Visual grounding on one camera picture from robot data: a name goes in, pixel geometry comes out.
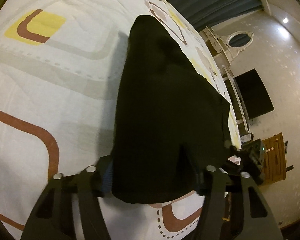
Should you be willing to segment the black pants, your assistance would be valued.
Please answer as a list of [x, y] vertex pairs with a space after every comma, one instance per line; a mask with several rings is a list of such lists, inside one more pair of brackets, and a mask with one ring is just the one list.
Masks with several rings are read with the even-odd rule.
[[132, 204], [203, 195], [206, 167], [219, 168], [230, 155], [229, 114], [228, 100], [165, 27], [138, 16], [117, 97], [113, 195]]

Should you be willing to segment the brown wooden cabinet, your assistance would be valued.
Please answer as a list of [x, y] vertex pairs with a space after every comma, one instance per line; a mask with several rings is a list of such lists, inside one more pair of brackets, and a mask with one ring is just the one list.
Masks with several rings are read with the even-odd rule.
[[262, 186], [286, 179], [286, 156], [283, 134], [279, 133], [262, 140], [264, 144], [264, 162]]

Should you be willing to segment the black flat television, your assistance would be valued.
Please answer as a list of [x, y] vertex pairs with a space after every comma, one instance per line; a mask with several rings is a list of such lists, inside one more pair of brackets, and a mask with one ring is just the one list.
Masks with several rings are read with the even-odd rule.
[[256, 69], [234, 78], [248, 119], [254, 119], [274, 110], [273, 103]]

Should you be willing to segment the white vanity table with mirror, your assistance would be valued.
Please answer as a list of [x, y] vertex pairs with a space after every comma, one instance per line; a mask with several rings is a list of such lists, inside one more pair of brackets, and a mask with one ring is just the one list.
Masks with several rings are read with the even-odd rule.
[[199, 34], [220, 68], [230, 67], [232, 61], [239, 53], [245, 51], [254, 39], [253, 32], [243, 30], [220, 36], [212, 28], [206, 27]]

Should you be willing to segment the patterned white bed sheet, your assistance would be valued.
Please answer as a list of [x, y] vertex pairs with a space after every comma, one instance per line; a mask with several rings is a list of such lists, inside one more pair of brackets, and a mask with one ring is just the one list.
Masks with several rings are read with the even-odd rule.
[[48, 179], [110, 153], [139, 15], [162, 20], [196, 71], [229, 97], [205, 42], [166, 0], [7, 0], [2, 7], [0, 219], [15, 239]]

